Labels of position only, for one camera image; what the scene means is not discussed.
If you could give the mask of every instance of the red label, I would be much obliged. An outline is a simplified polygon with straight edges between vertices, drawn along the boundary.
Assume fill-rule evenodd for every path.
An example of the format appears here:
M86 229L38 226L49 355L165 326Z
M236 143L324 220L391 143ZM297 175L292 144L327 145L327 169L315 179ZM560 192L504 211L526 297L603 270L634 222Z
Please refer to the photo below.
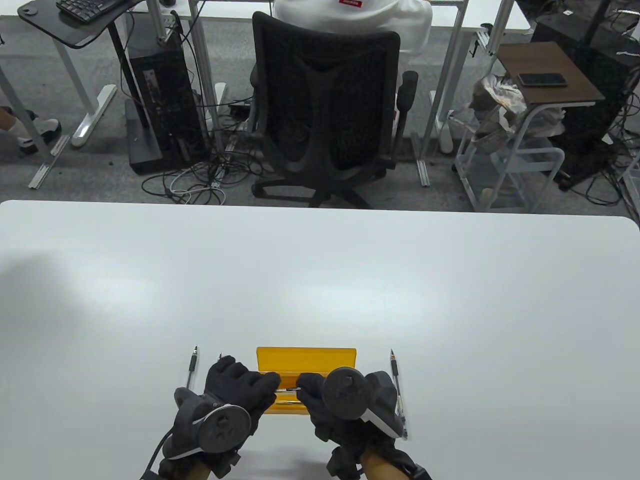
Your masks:
M356 6L358 8L362 8L362 2L360 0L339 0L340 3L344 3L345 5Z

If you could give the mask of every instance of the pen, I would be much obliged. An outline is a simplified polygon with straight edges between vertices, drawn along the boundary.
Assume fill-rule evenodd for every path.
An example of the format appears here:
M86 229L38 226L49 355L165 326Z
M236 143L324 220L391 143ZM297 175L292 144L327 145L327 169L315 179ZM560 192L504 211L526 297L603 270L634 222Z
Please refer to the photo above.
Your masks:
M404 438L405 440L408 438L408 433L406 430L406 417L404 416L404 407L402 405L402 395L400 394L400 380L398 378L398 364L396 362L396 356L394 354L393 349L391 350L391 375L393 375L394 377L394 383L396 384L396 390L398 392L398 403L397 403L397 409L398 409L398 415L400 415L400 419L402 420L402 426L403 426L403 434L402 434L402 438Z
M196 362L198 361L198 346L196 345L191 354L191 363L189 364L189 376L187 377L187 388L191 385L191 375L196 369Z

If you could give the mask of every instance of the black desk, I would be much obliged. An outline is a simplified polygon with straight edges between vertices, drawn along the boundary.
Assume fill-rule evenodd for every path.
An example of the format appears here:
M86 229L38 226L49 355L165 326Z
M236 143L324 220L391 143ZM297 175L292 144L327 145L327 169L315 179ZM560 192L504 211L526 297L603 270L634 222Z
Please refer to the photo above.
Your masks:
M33 0L18 8L18 16L25 22L55 38L71 49L86 47L98 38L109 25L129 8L133 8L142 0L129 0L102 15L89 24L83 24L70 15L58 10L56 0ZM25 8L35 8L38 13L26 15Z
M140 99L140 93L133 73L129 66L115 21L119 16L143 0L128 0L113 10L101 15L89 24L76 21L71 16L61 12L55 0L33 0L18 8L18 16L71 49L86 47L98 38L105 29L109 30L111 42L116 50L120 68L127 81L131 99L125 102L125 116L127 119L127 140L129 142L129 157L162 158L156 136L149 125L145 108ZM27 15L25 9L36 10L35 15Z

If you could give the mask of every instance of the white desk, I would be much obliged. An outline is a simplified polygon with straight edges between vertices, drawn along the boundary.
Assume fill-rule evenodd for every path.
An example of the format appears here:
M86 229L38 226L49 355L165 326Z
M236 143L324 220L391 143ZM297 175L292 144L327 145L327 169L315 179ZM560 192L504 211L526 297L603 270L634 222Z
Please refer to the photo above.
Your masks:
M463 29L477 31L482 29L482 23L493 23L498 13L500 0L470 0ZM190 18L189 5L187 0L176 0L175 6L170 8L162 7L161 10L168 15L171 10L175 10L181 17ZM134 11L146 12L147 4L140 3ZM206 1L202 7L202 18L220 20L225 22L250 22L255 12L269 14L268 2L233 2L233 1ZM432 27L439 29L449 29L456 21L458 9L454 6L434 6ZM507 31L519 32L529 30L531 26L524 17L522 10L514 6Z
M398 355L437 480L637 476L640 234L629 220L53 202L0 205L3 478L136 480L201 349ZM328 480L265 416L230 480Z

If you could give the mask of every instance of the sneaker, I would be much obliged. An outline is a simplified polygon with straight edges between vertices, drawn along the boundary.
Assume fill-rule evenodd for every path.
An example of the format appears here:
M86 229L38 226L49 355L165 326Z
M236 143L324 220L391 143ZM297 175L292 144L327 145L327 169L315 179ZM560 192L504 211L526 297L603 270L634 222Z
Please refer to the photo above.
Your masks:
M57 139L62 132L62 125L54 118L50 120L36 118L33 120L33 125L38 129L38 133L40 133L40 136L46 144L50 144ZM36 147L31 138L18 137L18 146L23 154L31 155L38 151L38 147Z

